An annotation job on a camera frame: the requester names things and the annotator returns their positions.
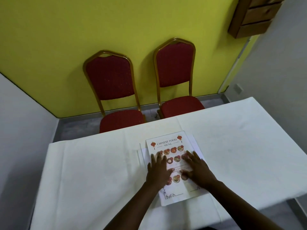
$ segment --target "person's left hand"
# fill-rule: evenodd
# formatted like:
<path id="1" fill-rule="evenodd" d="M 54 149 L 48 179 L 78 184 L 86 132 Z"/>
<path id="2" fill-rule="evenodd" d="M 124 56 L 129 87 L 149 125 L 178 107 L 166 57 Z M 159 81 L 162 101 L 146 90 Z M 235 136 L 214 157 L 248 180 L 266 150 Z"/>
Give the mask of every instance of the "person's left hand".
<path id="1" fill-rule="evenodd" d="M 146 183 L 157 192 L 166 185 L 174 171 L 174 169 L 166 170 L 166 156 L 162 159 L 161 154 L 158 154 L 157 161 L 155 161 L 153 154 L 151 155 L 151 163 L 148 163 L 147 169 Z"/>

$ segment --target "white tablecloth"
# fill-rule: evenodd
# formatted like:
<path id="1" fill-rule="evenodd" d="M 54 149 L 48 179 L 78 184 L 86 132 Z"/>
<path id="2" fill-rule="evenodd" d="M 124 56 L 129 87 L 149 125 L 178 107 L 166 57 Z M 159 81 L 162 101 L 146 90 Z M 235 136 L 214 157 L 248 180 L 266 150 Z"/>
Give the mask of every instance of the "white tablecloth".
<path id="1" fill-rule="evenodd" d="M 254 98 L 49 146 L 31 229 L 103 229 L 144 182 L 145 140 L 192 133 L 210 169 L 257 209 L 307 193 L 307 155 Z M 166 207 L 140 229 L 196 229 L 230 218 L 210 195 Z"/>

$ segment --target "wooden drawer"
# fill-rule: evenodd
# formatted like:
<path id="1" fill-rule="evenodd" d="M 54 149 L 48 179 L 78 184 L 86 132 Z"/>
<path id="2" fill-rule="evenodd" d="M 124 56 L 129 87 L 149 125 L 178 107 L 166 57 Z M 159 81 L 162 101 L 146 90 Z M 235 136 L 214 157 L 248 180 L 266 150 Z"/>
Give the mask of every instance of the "wooden drawer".
<path id="1" fill-rule="evenodd" d="M 251 0 L 250 7 L 255 7 L 259 5 L 268 5 L 276 2 L 282 2 L 284 0 Z"/>
<path id="2" fill-rule="evenodd" d="M 251 35 L 263 34 L 271 24 L 271 20 L 261 23 L 254 23 L 241 26 L 235 38 L 243 38 Z"/>
<path id="3" fill-rule="evenodd" d="M 242 25 L 248 24 L 248 23 L 255 23 L 255 22 L 270 20 L 275 17 L 275 15 L 277 14 L 281 6 L 282 4 L 279 3 L 279 4 L 249 9 L 246 12 Z"/>

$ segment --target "wall socket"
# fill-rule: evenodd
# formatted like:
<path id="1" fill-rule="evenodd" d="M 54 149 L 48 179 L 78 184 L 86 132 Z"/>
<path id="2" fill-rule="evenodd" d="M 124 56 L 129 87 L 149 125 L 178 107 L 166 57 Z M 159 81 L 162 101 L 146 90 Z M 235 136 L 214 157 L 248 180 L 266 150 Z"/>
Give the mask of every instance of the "wall socket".
<path id="1" fill-rule="evenodd" d="M 241 94 L 244 91 L 243 88 L 239 84 L 235 84 L 233 86 L 233 89 L 235 90 L 237 94 Z"/>

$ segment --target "chair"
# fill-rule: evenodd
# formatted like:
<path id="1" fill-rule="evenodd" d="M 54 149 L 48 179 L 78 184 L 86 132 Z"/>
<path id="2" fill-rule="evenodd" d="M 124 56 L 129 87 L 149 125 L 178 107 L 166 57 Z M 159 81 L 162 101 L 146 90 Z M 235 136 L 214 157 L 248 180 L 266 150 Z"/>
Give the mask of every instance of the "chair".
<path id="1" fill-rule="evenodd" d="M 195 58 L 193 43 L 172 38 L 154 52 L 157 78 L 157 96 L 160 118 L 169 118 L 204 109 L 202 103 L 192 96 L 192 75 Z M 160 87 L 178 85 L 189 81 L 189 96 L 177 97 L 161 104 Z"/>
<path id="2" fill-rule="evenodd" d="M 84 62 L 83 71 L 103 115 L 99 133 L 145 123 L 135 88 L 132 62 L 127 56 L 108 50 L 99 51 Z M 123 110 L 105 115 L 101 100 L 133 94 L 138 110 Z"/>

